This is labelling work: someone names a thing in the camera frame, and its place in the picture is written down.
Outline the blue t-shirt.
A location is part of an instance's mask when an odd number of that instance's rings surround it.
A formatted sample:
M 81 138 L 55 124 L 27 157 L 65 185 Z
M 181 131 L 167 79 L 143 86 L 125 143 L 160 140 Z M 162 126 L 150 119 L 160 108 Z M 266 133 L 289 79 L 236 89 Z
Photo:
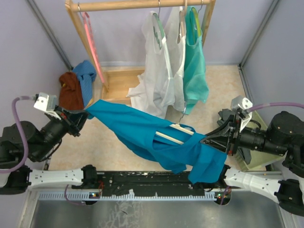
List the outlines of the blue t-shirt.
M 87 111 L 115 133 L 117 138 L 136 155 L 158 162 L 164 169 L 177 174 L 192 169 L 191 183 L 217 182 L 227 155 L 211 146 L 201 144 L 205 135 L 193 134 L 172 127 L 172 122 L 150 115 L 124 104 L 97 101 Z

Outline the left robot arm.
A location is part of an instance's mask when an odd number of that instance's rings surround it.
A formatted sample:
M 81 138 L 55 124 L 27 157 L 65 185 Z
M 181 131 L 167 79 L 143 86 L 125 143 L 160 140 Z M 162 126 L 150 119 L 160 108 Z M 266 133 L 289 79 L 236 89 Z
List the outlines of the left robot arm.
M 48 115 L 49 122 L 38 130 L 29 121 L 21 121 L 3 129 L 0 138 L 0 193 L 22 194 L 27 189 L 59 188 L 71 185 L 73 189 L 92 189 L 99 177 L 93 165 L 69 171 L 35 170 L 25 165 L 45 162 L 59 149 L 63 137 L 80 136 L 89 113 L 85 110 L 68 111 L 55 108 L 57 117 Z

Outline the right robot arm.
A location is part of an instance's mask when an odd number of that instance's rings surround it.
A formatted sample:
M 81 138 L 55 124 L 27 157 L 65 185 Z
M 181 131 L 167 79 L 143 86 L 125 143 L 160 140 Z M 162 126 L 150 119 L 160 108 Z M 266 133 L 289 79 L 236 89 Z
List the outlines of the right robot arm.
M 282 159 L 282 165 L 296 175 L 295 179 L 275 180 L 257 177 L 225 165 L 212 176 L 218 188 L 226 185 L 265 196 L 294 215 L 304 215 L 304 123 L 287 111 L 276 114 L 267 129 L 247 127 L 243 115 L 232 114 L 216 130 L 201 140 L 227 155 L 235 155 L 238 149 L 268 154 L 272 160 L 267 166 Z

